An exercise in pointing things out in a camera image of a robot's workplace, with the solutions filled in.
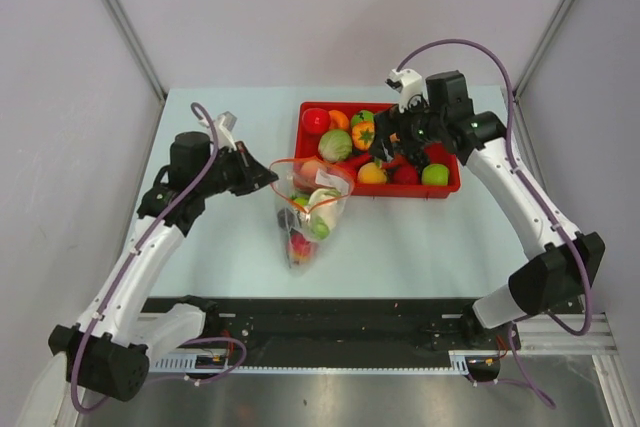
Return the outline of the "dark purple fruit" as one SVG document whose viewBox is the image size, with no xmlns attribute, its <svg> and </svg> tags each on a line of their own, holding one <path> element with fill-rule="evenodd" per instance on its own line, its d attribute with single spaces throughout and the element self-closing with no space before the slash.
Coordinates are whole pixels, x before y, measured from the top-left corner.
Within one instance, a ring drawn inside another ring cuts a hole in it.
<svg viewBox="0 0 640 427">
<path fill-rule="evenodd" d="M 279 228 L 284 231 L 290 231 L 297 225 L 296 214 L 288 208 L 280 209 L 276 214 L 276 218 Z"/>
</svg>

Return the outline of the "white cauliflower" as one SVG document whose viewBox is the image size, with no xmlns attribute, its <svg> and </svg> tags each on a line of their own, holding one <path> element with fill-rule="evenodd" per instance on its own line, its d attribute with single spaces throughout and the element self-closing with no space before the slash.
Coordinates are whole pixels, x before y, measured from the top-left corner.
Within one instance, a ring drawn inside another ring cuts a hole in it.
<svg viewBox="0 0 640 427">
<path fill-rule="evenodd" d="M 342 213 L 341 194 L 334 188 L 316 189 L 309 198 L 309 209 L 301 214 L 301 226 L 317 241 L 328 238 Z"/>
</svg>

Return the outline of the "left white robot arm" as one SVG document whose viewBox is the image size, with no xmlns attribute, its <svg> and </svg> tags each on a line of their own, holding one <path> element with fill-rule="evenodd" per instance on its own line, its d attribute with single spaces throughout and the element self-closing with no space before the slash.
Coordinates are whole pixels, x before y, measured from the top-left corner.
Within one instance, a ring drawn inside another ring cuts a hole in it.
<svg viewBox="0 0 640 427">
<path fill-rule="evenodd" d="M 136 323 L 160 272 L 204 213 L 208 198 L 252 194 L 278 176 L 241 141 L 220 147 L 212 134 L 177 135 L 152 187 L 143 195 L 133 237 L 90 306 L 71 327 L 56 326 L 48 345 L 64 354 L 73 390 L 85 388 L 127 402 L 141 390 L 150 367 L 183 345 L 219 342 L 215 302 L 180 298 L 148 327 Z"/>
</svg>

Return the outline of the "clear zip top bag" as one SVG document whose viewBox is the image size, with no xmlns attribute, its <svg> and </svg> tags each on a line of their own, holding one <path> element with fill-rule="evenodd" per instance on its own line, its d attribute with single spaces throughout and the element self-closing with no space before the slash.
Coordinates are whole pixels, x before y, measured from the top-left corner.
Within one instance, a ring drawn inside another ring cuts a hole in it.
<svg viewBox="0 0 640 427">
<path fill-rule="evenodd" d="M 317 157 L 279 159 L 270 165 L 275 218 L 284 259 L 294 275 L 308 271 L 335 237 L 355 183 L 341 166 Z"/>
</svg>

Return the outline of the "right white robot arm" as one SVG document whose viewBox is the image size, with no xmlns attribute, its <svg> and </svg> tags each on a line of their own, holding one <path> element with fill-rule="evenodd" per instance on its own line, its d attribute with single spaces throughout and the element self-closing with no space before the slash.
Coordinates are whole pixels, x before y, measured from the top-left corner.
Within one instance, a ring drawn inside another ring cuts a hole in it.
<svg viewBox="0 0 640 427">
<path fill-rule="evenodd" d="M 424 78 L 412 69 L 393 69 L 386 83 L 399 98 L 375 115 L 370 154 L 389 160 L 400 152 L 424 167 L 425 148 L 442 145 L 491 193 L 527 259 L 505 285 L 464 308 L 463 340 L 484 348 L 499 327 L 550 314 L 578 296 L 588 298 L 605 252 L 603 239 L 596 232 L 582 233 L 553 204 L 516 157 L 496 114 L 474 111 L 464 75 L 449 71 Z"/>
</svg>

